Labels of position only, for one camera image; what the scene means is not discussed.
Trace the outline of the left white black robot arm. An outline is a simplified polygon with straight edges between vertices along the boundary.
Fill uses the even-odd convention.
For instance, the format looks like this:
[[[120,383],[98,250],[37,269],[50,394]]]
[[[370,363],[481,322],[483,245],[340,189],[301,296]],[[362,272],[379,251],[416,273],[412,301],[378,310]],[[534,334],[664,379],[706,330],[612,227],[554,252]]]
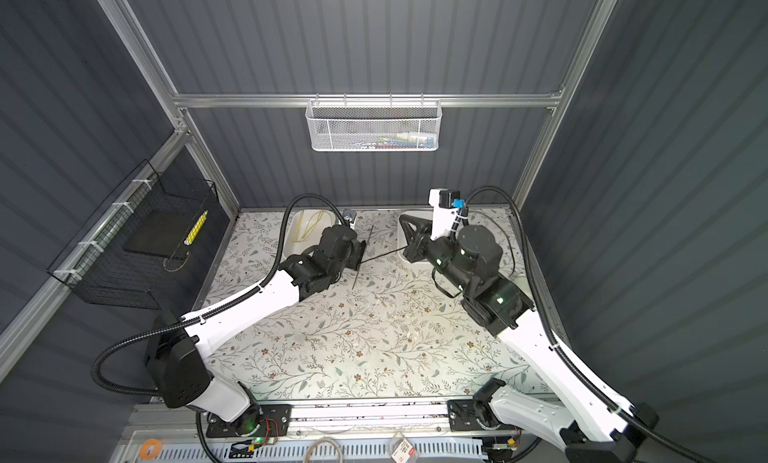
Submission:
[[[214,415],[245,437],[267,430],[267,418],[257,399],[244,384],[215,372],[208,359],[245,329],[327,290],[345,270],[360,267],[366,243],[354,229],[355,211],[340,211],[325,197],[319,200],[331,210],[335,221],[323,229],[318,244],[290,256],[278,249],[261,281],[216,304],[189,312],[176,323],[157,323],[149,331],[111,345],[92,365],[94,382],[110,392],[155,396],[169,408],[188,407],[198,415]],[[105,377],[103,366],[108,358],[139,342],[147,344],[145,367],[153,387],[126,386]]]

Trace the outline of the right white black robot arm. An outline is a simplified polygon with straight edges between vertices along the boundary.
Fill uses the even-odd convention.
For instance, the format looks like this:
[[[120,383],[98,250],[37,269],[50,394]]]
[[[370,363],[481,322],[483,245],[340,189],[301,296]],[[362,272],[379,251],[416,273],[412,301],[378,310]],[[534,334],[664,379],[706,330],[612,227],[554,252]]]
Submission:
[[[526,289],[501,274],[503,250],[493,233],[468,220],[473,198],[483,192],[500,195],[509,206]],[[429,219],[400,218],[406,260],[429,262],[457,288],[471,319],[522,356],[559,399],[556,404],[542,402],[492,378],[473,398],[481,426],[525,429],[558,447],[571,462],[632,462],[648,440],[692,462],[705,461],[656,432],[659,416],[650,406],[634,404],[611,388],[554,332],[545,307],[549,289],[519,208],[506,191],[485,185],[462,197],[457,190],[434,188],[429,204]]]

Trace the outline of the black cable spool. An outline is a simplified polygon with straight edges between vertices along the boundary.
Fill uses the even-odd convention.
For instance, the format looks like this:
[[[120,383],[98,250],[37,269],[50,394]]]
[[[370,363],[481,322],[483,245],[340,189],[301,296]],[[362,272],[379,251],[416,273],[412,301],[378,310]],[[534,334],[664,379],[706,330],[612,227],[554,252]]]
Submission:
[[[370,240],[371,240],[371,237],[372,237],[374,229],[375,229],[375,225],[372,225],[370,227],[368,236],[365,239],[364,244],[362,245],[362,250],[361,250],[361,253],[360,253],[360,262],[359,262],[359,265],[358,265],[358,267],[356,269],[356,272],[355,272],[355,278],[354,278],[354,281],[353,281],[352,290],[355,289],[355,286],[356,286],[356,284],[358,282],[358,279],[359,279],[359,276],[360,276],[360,271],[362,269],[362,265],[363,265],[363,262],[364,262],[364,259],[365,259],[365,254],[366,254],[366,251],[368,250],[368,247],[370,246]]]

